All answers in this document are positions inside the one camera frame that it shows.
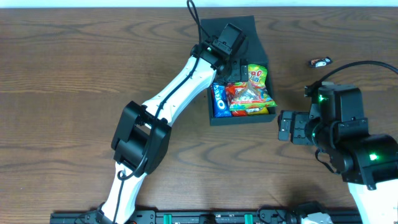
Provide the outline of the black gift box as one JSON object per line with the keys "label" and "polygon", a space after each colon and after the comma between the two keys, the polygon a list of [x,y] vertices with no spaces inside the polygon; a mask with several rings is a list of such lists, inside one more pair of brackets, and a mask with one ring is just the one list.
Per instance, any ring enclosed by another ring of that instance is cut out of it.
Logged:
{"label": "black gift box", "polygon": [[[245,59],[249,64],[262,65],[268,67],[269,61],[261,41],[257,36],[254,16],[242,17],[225,17],[215,19],[202,19],[201,25],[210,35],[219,36],[227,24],[233,24],[240,28],[246,35],[245,41],[239,48],[236,56],[238,59]],[[209,119],[212,126],[226,126],[232,124],[249,124],[249,123],[269,123],[276,117],[276,108],[268,109],[268,114],[260,114],[253,116],[233,116],[227,118],[214,117],[214,102],[211,95],[211,88],[207,89]]]}

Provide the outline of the green Haribo gummy bag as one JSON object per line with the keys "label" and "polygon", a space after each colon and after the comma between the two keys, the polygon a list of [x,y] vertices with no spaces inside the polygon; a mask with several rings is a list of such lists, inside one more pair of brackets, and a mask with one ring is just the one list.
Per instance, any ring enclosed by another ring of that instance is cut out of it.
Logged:
{"label": "green Haribo gummy bag", "polygon": [[230,83],[226,87],[230,111],[247,111],[277,106],[266,88],[268,70],[256,64],[248,65],[248,81]]}

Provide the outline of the red candy bag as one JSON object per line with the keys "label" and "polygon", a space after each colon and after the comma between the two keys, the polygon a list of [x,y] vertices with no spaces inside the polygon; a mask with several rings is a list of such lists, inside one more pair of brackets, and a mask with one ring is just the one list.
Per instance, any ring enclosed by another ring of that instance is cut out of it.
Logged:
{"label": "red candy bag", "polygon": [[[242,90],[244,90],[246,87],[246,82],[239,82],[239,83],[229,83],[227,84],[225,90],[226,90],[226,96],[228,99],[228,104],[229,107],[232,105],[232,99]],[[248,113],[245,110],[237,110],[237,111],[231,111],[231,114],[235,116],[247,116]]]}

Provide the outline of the blue Oreo cookie pack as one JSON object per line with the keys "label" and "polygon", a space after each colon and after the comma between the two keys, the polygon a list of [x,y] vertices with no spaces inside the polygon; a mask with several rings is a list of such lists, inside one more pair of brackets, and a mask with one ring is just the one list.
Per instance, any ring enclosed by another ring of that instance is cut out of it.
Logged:
{"label": "blue Oreo cookie pack", "polygon": [[226,88],[218,83],[213,83],[211,86],[213,93],[213,114],[216,118],[232,117],[229,110],[228,99],[226,96]]}

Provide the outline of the yellow sweets bag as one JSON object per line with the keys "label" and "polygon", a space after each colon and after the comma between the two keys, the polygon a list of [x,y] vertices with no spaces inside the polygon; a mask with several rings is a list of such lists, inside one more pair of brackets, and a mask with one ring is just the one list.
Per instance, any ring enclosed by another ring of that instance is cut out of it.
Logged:
{"label": "yellow sweets bag", "polygon": [[264,115],[264,114],[269,114],[269,111],[266,107],[262,107],[262,108],[251,108],[246,110],[246,113],[249,116],[253,116],[253,115]]}

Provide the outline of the black Mars mini bar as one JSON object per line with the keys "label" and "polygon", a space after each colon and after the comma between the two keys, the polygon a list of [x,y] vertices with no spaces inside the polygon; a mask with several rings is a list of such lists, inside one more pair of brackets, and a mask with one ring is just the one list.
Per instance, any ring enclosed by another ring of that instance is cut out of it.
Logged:
{"label": "black Mars mini bar", "polygon": [[310,68],[324,67],[333,63],[330,57],[316,58],[308,61],[308,66]]}

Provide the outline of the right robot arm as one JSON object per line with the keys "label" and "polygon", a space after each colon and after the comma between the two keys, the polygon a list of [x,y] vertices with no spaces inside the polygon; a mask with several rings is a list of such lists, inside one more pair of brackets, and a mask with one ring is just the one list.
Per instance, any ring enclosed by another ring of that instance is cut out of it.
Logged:
{"label": "right robot arm", "polygon": [[308,112],[280,112],[279,140],[327,154],[325,167],[347,183],[363,223],[397,223],[397,141],[369,133],[361,90],[326,82],[305,94]]}

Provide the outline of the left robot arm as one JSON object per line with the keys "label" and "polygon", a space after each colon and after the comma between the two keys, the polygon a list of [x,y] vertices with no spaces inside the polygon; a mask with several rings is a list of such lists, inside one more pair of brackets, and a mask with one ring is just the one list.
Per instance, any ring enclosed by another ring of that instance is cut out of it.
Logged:
{"label": "left robot arm", "polygon": [[192,48],[185,66],[161,92],[141,105],[131,101],[124,107],[111,141],[115,176],[108,199],[97,212],[98,223],[129,220],[145,177],[167,152],[173,123],[218,75],[231,72],[245,38],[241,29],[227,24],[219,36],[200,40]]}

